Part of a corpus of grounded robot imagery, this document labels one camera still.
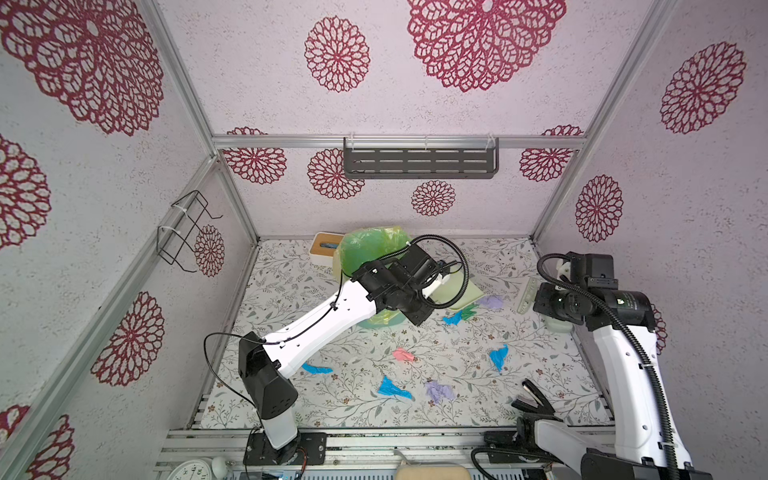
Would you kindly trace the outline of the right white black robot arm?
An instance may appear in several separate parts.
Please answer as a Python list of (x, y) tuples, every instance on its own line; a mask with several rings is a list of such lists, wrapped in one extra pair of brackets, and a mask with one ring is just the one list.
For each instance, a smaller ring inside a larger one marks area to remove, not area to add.
[(526, 453), (541, 454), (583, 479), (707, 479), (695, 468), (676, 428), (659, 371), (657, 322), (648, 297), (620, 289), (610, 255), (546, 254), (535, 312), (592, 335), (605, 367), (615, 420), (614, 450), (605, 453), (558, 419), (530, 381), (537, 406), (515, 401), (518, 437)]

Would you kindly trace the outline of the light green hand brush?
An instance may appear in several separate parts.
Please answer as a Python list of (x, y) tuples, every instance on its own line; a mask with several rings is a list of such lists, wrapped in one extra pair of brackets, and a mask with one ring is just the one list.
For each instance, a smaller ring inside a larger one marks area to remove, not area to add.
[(540, 280), (537, 277), (530, 277), (527, 280), (525, 288), (522, 291), (522, 296), (516, 307), (516, 312), (519, 315), (524, 315), (532, 309), (535, 303), (539, 285)]

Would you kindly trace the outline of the green bin with bag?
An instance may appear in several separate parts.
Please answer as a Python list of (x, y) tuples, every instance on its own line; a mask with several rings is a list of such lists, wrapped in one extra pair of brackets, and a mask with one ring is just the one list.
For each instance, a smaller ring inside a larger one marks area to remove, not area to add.
[(400, 226), (370, 227), (346, 233), (333, 256), (334, 278), (361, 280), (371, 288), (376, 311), (358, 324), (361, 329), (380, 329), (402, 323), (414, 293), (405, 287), (391, 267), (396, 257), (385, 256), (408, 246), (410, 236)]

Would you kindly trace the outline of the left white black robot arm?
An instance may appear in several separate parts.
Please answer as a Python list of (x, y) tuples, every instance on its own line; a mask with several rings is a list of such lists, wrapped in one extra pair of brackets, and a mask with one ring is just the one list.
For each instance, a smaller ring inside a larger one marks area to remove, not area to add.
[(250, 332), (239, 341), (238, 374), (255, 405), (263, 434), (275, 450), (292, 448), (299, 433), (293, 406), (298, 391), (291, 377), (307, 360), (345, 330), (381, 311), (398, 311), (421, 325), (436, 309), (455, 304), (468, 279), (451, 299), (431, 299), (450, 278), (451, 268), (468, 273), (468, 263), (452, 241), (420, 235), (392, 253), (363, 263), (335, 294), (286, 327), (264, 337)]

